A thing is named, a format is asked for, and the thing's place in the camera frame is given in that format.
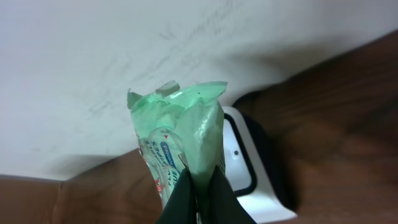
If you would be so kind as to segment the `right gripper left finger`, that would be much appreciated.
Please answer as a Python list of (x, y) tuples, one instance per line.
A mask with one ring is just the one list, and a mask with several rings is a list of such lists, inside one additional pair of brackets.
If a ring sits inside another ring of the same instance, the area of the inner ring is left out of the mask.
[(184, 169), (155, 224), (197, 224), (197, 201), (190, 172)]

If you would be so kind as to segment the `mint green snack packet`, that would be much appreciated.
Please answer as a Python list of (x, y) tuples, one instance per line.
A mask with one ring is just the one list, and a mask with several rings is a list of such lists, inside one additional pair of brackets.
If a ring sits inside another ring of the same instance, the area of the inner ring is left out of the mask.
[(182, 171), (189, 171), (200, 223), (210, 222), (207, 191), (212, 173), (215, 167), (225, 171), (224, 111), (218, 98), (226, 86), (226, 82), (206, 82), (181, 89), (172, 80), (148, 95), (127, 94), (141, 156), (162, 203), (169, 201)]

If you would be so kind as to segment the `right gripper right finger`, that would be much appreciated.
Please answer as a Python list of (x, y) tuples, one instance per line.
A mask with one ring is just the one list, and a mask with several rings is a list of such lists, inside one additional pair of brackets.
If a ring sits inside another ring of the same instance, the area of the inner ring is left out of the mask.
[(227, 178), (216, 166), (209, 186), (212, 224), (256, 224), (238, 202)]

